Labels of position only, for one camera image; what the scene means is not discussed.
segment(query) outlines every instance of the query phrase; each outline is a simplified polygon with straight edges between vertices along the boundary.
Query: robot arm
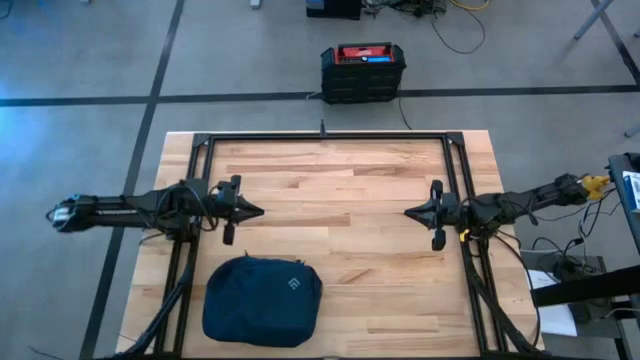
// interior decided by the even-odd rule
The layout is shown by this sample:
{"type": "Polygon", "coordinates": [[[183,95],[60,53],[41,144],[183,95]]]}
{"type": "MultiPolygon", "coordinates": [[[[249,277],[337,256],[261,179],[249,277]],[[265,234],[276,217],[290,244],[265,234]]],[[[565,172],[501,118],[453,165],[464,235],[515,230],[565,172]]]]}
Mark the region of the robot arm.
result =
{"type": "Polygon", "coordinates": [[[241,177],[220,181],[207,193],[202,179],[189,179],[162,190],[139,196],[73,195],[47,213],[53,227],[62,233],[84,231],[94,226],[155,228],[168,237],[190,231],[192,217],[202,217],[213,230],[219,218],[227,219],[224,242],[233,242],[234,224],[264,214],[239,195],[241,177]]]}
{"type": "MultiPolygon", "coordinates": [[[[534,211],[553,205],[581,205],[589,199],[601,199],[601,190],[608,182],[608,177],[578,178],[565,174],[552,183],[535,189],[521,193],[483,194],[468,199],[469,204],[465,205],[466,201],[458,202],[456,194],[443,193],[442,182],[434,180],[431,185],[431,199],[424,205],[405,210],[405,215],[429,229],[435,229],[431,246],[434,251],[440,251],[446,241],[442,229],[444,225],[455,226],[463,242],[469,239],[489,239],[500,226],[513,224],[521,216],[528,215],[531,221],[537,224],[534,211]]],[[[462,255],[469,284],[485,301],[516,349],[521,353],[540,356],[539,350],[528,343],[491,294],[475,269],[468,247],[463,246],[462,255]]]]}
{"type": "Polygon", "coordinates": [[[434,180],[431,199],[424,205],[405,210],[405,215],[436,229],[433,250],[440,251],[445,245],[443,225],[455,226],[459,233],[469,230],[473,237],[491,237],[502,225],[513,224],[516,219],[528,215],[531,222],[538,221],[533,212],[549,206],[582,205],[587,200],[602,197],[601,189],[609,182],[608,177],[565,174],[546,184],[524,192],[482,194],[458,202],[453,193],[442,191],[442,182],[434,180]]]}

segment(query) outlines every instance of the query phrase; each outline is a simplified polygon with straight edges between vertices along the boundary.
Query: wooden tabletop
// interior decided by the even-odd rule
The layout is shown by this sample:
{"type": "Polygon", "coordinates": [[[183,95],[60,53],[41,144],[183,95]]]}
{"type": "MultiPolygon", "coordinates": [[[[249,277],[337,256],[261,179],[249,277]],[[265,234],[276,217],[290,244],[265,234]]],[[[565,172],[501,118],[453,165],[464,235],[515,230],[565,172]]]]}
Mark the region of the wooden tabletop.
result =
{"type": "MultiPolygon", "coordinates": [[[[503,191],[488,132],[464,131],[464,136],[476,192],[503,191]]],[[[167,134],[156,189],[184,178],[192,138],[193,133],[167,134]]],[[[455,151],[454,159],[464,188],[455,151]]],[[[433,179],[443,180],[448,190],[440,141],[216,143],[210,185],[234,174],[242,175],[245,198],[266,213],[243,222],[233,246],[222,244],[222,230],[202,233],[183,357],[479,354],[457,234],[448,229],[445,249],[433,252],[431,231],[402,214],[428,200],[433,179]],[[317,271],[324,294],[309,341],[282,349],[222,343],[204,335],[207,280],[223,262],[245,251],[300,259],[317,271]]],[[[140,247],[119,351],[132,344],[127,338],[137,338],[160,307],[171,246],[156,238],[140,247]]],[[[186,255],[188,244],[184,246],[186,255]]],[[[504,244],[494,241],[489,251],[499,302],[531,340],[536,317],[524,271],[504,244]]],[[[178,308],[169,321],[167,349],[178,308]]],[[[488,315],[485,318],[495,347],[488,315]]]]}

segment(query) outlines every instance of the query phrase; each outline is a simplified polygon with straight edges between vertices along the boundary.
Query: yellow connector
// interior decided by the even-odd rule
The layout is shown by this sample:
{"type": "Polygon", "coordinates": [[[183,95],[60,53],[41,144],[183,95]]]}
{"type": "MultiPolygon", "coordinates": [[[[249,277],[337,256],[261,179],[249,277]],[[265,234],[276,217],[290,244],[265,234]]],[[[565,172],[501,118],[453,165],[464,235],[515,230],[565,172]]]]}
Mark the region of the yellow connector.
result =
{"type": "Polygon", "coordinates": [[[468,233],[469,233],[469,229],[466,229],[465,231],[460,233],[460,242],[464,242],[465,241],[468,233]]]}
{"type": "Polygon", "coordinates": [[[582,186],[589,192],[589,200],[600,200],[604,196],[602,189],[609,184],[608,176],[590,176],[582,178],[582,186]]]}

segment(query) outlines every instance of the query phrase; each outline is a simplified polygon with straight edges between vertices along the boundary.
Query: navy blue bag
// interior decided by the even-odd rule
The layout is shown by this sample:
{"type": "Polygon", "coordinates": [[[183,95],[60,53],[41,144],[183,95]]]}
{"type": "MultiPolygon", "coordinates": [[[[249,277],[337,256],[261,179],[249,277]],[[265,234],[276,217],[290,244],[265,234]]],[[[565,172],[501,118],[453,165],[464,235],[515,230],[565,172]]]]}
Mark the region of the navy blue bag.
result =
{"type": "Polygon", "coordinates": [[[321,297],[322,281],[310,266],[238,257],[211,275],[202,328],[218,341],[296,347],[313,335],[321,297]]]}

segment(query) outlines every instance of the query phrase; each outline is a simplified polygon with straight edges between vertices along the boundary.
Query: white sticker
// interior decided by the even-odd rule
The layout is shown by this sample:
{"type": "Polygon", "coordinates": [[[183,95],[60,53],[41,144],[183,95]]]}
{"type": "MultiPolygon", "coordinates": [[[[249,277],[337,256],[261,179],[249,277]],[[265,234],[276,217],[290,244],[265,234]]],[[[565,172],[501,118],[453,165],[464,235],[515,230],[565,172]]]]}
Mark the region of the white sticker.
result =
{"type": "Polygon", "coordinates": [[[53,221],[67,221],[69,220],[69,208],[63,207],[56,209],[53,213],[53,221]]]}

